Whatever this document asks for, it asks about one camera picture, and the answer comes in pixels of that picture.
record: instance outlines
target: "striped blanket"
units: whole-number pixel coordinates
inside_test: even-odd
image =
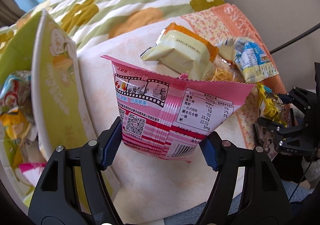
[[[80,53],[139,27],[221,4],[223,0],[45,0],[0,30],[0,55],[16,31],[42,8],[76,42]]]

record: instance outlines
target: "snack wrapper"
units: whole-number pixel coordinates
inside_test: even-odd
[[[229,81],[244,83],[245,80],[240,71],[220,55],[215,58],[212,69],[208,72],[204,81]]]
[[[192,80],[203,80],[212,68],[218,48],[189,29],[171,23],[160,35],[155,47],[140,58],[160,61],[178,73],[188,73]]]
[[[260,83],[257,83],[257,89],[260,117],[270,119],[282,124],[284,127],[288,127],[287,111],[278,95]],[[273,159],[277,154],[273,144],[274,135],[257,123],[255,123],[254,127],[258,139],[257,144],[263,147],[269,157]]]
[[[285,106],[279,96],[270,88],[257,83],[260,116],[288,126],[288,116]]]
[[[26,119],[22,110],[19,107],[14,107],[0,115],[0,120],[10,139],[15,140],[19,145],[23,145],[32,124]]]
[[[260,82],[279,74],[268,55],[249,38],[229,38],[218,47],[219,54],[238,67],[246,83]]]
[[[162,159],[191,161],[197,144],[240,106],[253,85],[173,78],[111,60],[123,142]]]
[[[7,77],[0,93],[0,114],[24,105],[31,94],[30,81],[31,71],[16,71]]]
[[[45,163],[25,163],[19,164],[19,169],[22,172],[23,176],[34,187],[36,187],[45,166]]]

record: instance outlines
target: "screw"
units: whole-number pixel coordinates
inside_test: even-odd
[[[263,152],[263,148],[262,148],[262,147],[256,147],[256,150],[257,150],[259,153],[262,153],[262,152]]]
[[[96,144],[97,144],[97,141],[95,139],[92,139],[88,142],[88,145],[91,147],[95,146]]]
[[[225,147],[229,147],[229,146],[231,146],[231,142],[229,140],[224,140],[224,141],[222,141],[222,145]]]
[[[57,152],[61,152],[62,150],[63,150],[63,146],[57,146],[57,147],[56,147],[56,151],[57,151]]]

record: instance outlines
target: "yellow snack package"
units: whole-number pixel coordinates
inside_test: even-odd
[[[288,126],[288,116],[285,106],[278,95],[270,88],[257,83],[258,100],[260,107],[260,117],[265,117],[272,121]]]
[[[187,73],[191,80],[203,80],[212,68],[218,48],[194,32],[171,23],[160,35],[155,47],[140,58],[160,61],[178,73]]]
[[[12,140],[16,140],[17,144],[22,145],[32,127],[32,124],[26,119],[22,110],[19,107],[14,107],[2,114],[0,120],[8,136]]]

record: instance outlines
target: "nutrition facts table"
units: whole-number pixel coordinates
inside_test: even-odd
[[[177,122],[212,132],[233,113],[233,102],[187,88]]]

